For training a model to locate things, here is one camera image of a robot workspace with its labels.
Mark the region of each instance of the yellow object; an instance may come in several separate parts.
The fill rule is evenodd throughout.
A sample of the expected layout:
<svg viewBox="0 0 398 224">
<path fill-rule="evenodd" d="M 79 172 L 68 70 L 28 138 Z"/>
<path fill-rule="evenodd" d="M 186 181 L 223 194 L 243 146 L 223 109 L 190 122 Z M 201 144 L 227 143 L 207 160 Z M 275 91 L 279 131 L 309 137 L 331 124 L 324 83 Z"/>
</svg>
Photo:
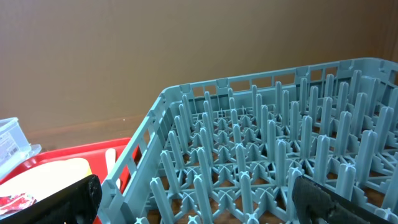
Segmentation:
<svg viewBox="0 0 398 224">
<path fill-rule="evenodd" d="M 90 174 L 90 165 L 86 159 L 48 162 L 0 185 L 0 196 L 27 193 L 40 201 Z"/>
</svg>

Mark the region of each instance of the red plastic bin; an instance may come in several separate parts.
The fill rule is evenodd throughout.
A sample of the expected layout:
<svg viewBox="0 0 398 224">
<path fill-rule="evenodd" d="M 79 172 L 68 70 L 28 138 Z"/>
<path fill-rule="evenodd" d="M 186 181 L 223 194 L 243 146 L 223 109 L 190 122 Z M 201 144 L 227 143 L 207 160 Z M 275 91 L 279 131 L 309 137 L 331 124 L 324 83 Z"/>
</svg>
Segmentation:
<svg viewBox="0 0 398 224">
<path fill-rule="evenodd" d="M 0 185 L 5 183 L 7 180 L 21 174 L 33 167 L 37 167 L 41 164 L 45 164 L 53 161 L 62 161 L 72 158 L 84 158 L 90 164 L 91 172 L 99 177 L 101 183 L 104 181 L 108 174 L 106 170 L 105 152 L 109 148 L 116 150 L 116 158 L 120 156 L 124 148 L 130 141 L 130 138 L 114 139 L 103 142 L 96 142 L 92 144 L 86 144 L 82 146 L 68 147 L 65 149 L 57 149 L 54 151 L 43 152 L 25 162 L 19 164 L 13 171 L 11 171 L 5 178 L 0 180 Z M 132 155 L 133 159 L 139 160 L 141 158 L 141 152 L 139 148 L 134 151 Z M 120 191 L 123 192 L 130 179 L 129 171 L 125 168 L 120 175 Z"/>
</svg>

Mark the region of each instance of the plastic dish rack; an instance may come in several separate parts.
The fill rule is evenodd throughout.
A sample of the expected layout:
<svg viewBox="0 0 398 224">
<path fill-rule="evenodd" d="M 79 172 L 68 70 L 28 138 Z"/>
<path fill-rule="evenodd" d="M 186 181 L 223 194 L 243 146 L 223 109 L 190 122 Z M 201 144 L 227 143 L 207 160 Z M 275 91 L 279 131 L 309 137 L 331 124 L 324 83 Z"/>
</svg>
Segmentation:
<svg viewBox="0 0 398 224">
<path fill-rule="evenodd" d="M 229 212 L 242 223 L 272 215 L 297 223 L 292 188 L 306 175 L 398 222 L 397 71 L 397 63 L 359 58 L 167 88 L 103 183 L 98 216 L 153 223 L 148 214 L 158 210 L 161 223 L 193 224 Z M 126 166 L 132 178 L 121 194 L 115 182 Z M 384 195 L 379 206 L 367 190 Z"/>
</svg>

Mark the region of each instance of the white label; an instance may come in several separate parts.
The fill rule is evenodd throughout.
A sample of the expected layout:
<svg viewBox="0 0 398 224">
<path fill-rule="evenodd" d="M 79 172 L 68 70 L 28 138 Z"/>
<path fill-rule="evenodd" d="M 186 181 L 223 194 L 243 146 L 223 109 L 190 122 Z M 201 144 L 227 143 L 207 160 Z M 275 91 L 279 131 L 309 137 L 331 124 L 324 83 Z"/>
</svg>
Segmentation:
<svg viewBox="0 0 398 224">
<path fill-rule="evenodd" d="M 17 151 L 19 148 L 10 133 L 0 135 L 0 166 Z"/>
</svg>

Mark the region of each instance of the brown background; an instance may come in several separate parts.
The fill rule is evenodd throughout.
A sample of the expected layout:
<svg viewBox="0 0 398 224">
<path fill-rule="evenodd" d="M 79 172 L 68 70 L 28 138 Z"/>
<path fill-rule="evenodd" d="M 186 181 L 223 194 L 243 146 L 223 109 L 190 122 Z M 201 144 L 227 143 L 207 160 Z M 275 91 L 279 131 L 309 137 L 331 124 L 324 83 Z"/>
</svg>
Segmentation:
<svg viewBox="0 0 398 224">
<path fill-rule="evenodd" d="M 0 118 L 17 116 L 29 140 L 47 148 L 130 136 L 171 85 L 357 57 L 398 60 L 397 7 L 0 1 Z"/>
</svg>

